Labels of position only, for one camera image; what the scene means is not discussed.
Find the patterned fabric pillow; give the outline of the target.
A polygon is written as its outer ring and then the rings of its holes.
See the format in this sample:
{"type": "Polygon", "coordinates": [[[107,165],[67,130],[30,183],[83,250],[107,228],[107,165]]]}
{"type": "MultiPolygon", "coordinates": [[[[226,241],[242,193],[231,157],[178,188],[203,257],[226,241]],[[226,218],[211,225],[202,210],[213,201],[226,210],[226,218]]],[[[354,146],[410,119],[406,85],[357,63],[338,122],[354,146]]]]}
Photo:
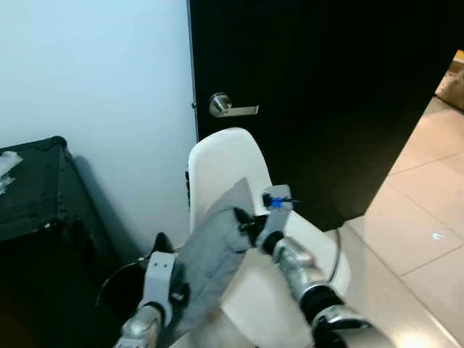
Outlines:
{"type": "Polygon", "coordinates": [[[157,348],[168,348],[198,328],[221,305],[252,243],[241,231],[239,215],[253,218],[253,198],[246,179],[226,190],[208,209],[182,246],[171,275],[169,293],[188,289],[183,305],[173,308],[171,322],[159,335],[157,348]]]}

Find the black cabinet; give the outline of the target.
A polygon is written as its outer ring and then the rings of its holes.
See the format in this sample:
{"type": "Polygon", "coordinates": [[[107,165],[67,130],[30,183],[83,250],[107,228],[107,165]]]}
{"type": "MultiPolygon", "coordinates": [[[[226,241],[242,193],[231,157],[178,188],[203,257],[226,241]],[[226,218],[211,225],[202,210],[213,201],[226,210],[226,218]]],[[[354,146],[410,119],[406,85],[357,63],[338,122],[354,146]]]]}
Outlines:
{"type": "Polygon", "coordinates": [[[0,194],[0,348],[112,348],[123,319],[96,301],[119,266],[63,137],[11,146],[0,194]]]}

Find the black door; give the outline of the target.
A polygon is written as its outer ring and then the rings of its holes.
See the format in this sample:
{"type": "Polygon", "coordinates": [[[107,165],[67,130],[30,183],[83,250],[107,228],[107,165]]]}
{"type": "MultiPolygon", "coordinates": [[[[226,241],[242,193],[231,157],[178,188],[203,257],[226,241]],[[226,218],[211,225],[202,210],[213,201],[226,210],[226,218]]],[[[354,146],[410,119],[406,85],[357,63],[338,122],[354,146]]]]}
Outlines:
{"type": "Polygon", "coordinates": [[[463,46],[464,0],[188,0],[196,136],[249,131],[321,230],[367,212],[463,46]],[[256,115],[215,118],[213,94],[256,115]]]}

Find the white plastic chair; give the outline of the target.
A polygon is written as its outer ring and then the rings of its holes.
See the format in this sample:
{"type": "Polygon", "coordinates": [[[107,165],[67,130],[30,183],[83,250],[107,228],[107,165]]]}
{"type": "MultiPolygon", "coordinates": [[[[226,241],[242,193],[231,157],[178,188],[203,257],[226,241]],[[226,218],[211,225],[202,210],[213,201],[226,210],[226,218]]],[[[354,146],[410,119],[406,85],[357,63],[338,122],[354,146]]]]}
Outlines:
{"type": "MultiPolygon", "coordinates": [[[[272,180],[251,133],[232,127],[196,143],[188,156],[189,236],[213,203],[243,178],[251,188],[254,214],[266,213],[261,196],[272,180]]],[[[192,333],[208,328],[215,312],[222,312],[258,348],[314,348],[311,329],[284,275],[269,255],[256,249],[246,252],[219,308],[192,333]]]]}

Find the brown cardboard box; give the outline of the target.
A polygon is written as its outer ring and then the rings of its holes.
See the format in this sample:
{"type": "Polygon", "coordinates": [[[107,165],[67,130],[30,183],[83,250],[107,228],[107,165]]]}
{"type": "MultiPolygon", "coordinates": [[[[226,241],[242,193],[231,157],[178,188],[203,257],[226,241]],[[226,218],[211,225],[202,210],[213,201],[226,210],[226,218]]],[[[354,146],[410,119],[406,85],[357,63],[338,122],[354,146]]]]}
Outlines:
{"type": "Polygon", "coordinates": [[[455,109],[464,110],[464,51],[458,50],[439,83],[435,96],[455,109]]]}

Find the white crumpled plastic item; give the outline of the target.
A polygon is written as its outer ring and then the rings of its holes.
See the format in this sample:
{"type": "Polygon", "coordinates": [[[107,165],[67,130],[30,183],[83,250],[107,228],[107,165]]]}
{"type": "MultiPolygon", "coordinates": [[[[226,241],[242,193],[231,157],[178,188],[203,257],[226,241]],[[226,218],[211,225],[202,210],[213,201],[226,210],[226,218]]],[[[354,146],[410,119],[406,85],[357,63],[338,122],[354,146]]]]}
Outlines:
{"type": "Polygon", "coordinates": [[[0,195],[3,195],[10,183],[14,181],[11,171],[21,162],[22,158],[17,152],[6,150],[0,154],[0,195]]]}

